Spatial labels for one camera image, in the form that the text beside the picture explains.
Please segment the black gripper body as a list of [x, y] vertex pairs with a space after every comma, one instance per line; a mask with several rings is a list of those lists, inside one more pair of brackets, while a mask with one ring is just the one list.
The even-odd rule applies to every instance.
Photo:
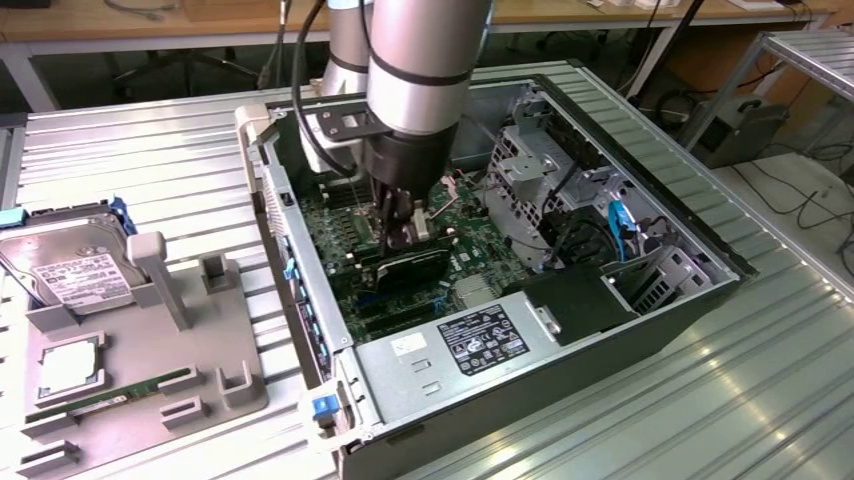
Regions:
[[373, 178], [376, 198], [401, 190], [413, 198], [425, 198], [438, 183], [452, 157], [460, 124], [430, 135], [412, 135], [393, 130], [368, 138], [364, 162]]

